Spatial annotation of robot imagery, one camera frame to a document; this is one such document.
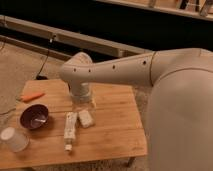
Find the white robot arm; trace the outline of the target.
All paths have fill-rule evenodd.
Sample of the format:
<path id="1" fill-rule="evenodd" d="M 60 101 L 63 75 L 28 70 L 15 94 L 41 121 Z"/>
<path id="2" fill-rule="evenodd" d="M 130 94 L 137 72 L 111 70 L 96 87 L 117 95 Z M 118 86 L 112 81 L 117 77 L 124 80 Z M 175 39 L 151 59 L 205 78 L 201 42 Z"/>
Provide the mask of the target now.
<path id="1" fill-rule="evenodd" d="M 213 52 L 184 48 L 94 63 L 79 52 L 60 68 L 75 101 L 90 83 L 150 86 L 150 171 L 213 171 Z"/>

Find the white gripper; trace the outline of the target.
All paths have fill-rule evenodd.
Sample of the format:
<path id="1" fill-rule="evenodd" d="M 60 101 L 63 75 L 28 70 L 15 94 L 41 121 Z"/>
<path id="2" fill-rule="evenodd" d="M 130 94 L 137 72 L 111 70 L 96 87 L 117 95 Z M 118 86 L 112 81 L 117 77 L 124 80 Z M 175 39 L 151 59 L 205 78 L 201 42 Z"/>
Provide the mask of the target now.
<path id="1" fill-rule="evenodd" d="M 89 83 L 70 84 L 69 91 L 71 99 L 75 103 L 87 103 L 92 99 L 92 91 Z"/>

